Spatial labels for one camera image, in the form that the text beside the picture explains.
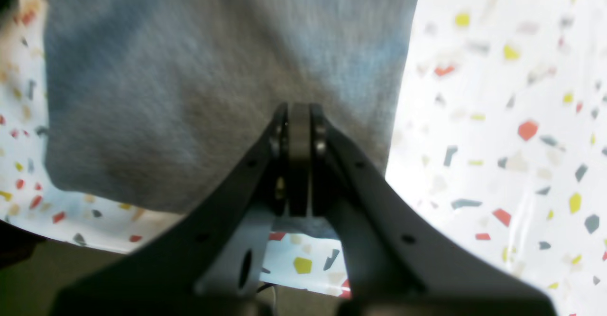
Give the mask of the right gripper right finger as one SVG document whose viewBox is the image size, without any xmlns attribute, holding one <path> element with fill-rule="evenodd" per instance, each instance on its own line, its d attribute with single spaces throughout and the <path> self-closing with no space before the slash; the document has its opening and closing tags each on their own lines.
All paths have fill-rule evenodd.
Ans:
<svg viewBox="0 0 607 316">
<path fill-rule="evenodd" d="M 456 245 L 384 180 L 317 104 L 294 105 L 294 215 L 340 239 L 339 316 L 554 316 L 550 299 Z"/>
</svg>

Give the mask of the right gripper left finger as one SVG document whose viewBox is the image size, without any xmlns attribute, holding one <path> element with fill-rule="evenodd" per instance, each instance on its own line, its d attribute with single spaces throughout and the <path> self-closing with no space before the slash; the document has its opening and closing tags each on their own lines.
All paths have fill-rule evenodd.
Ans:
<svg viewBox="0 0 607 316">
<path fill-rule="evenodd" d="M 302 214 L 302 105 L 260 139 L 188 217 L 59 292 L 53 316 L 272 316 L 257 288 L 273 223 Z"/>
</svg>

